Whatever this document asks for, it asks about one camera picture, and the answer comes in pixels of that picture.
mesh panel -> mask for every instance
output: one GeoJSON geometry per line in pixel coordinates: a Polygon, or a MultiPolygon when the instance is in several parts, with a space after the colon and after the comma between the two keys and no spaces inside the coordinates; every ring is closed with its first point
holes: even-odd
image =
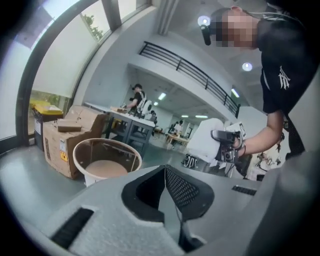
{"type": "Polygon", "coordinates": [[[196,199],[199,189],[184,178],[173,173],[170,169],[166,168],[165,171],[166,188],[170,192],[175,205],[181,211],[183,207],[196,199]]]}

desk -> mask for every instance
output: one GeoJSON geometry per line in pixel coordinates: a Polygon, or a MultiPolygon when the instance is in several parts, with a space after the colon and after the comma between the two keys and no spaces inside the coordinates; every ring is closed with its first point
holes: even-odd
{"type": "Polygon", "coordinates": [[[110,133],[113,135],[115,134],[114,140],[130,145],[140,153],[142,158],[144,157],[151,133],[155,127],[154,122],[135,117],[131,114],[119,113],[111,110],[109,107],[89,102],[85,102],[83,105],[109,114],[106,130],[104,132],[106,139],[110,138],[110,133]],[[120,122],[116,128],[112,128],[115,119],[120,120],[120,122]]]}
{"type": "Polygon", "coordinates": [[[166,141],[169,139],[169,141],[168,141],[169,144],[172,142],[172,140],[182,142],[182,145],[184,147],[186,147],[188,145],[188,142],[190,141],[189,139],[180,138],[180,137],[172,135],[172,134],[168,134],[165,139],[166,139],[166,141]]]}

floor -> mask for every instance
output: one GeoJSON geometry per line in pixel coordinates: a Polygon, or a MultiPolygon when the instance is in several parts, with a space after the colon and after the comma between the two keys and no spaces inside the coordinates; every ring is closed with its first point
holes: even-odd
{"type": "MultiPolygon", "coordinates": [[[[181,152],[149,144],[141,168],[163,164],[179,167],[183,157],[181,152]]],[[[13,149],[0,156],[0,184],[17,217],[38,229],[56,209],[85,188],[83,176],[77,180],[64,177],[47,164],[36,146],[13,149]]]]}

tree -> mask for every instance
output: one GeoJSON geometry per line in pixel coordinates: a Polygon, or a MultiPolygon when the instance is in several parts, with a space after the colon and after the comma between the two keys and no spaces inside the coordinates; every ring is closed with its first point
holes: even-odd
{"type": "Polygon", "coordinates": [[[92,34],[99,41],[103,37],[104,31],[99,30],[97,26],[93,27],[95,16],[94,15],[91,15],[91,16],[84,15],[83,17],[84,17],[85,22],[88,24],[89,28],[91,29],[92,34]]]}

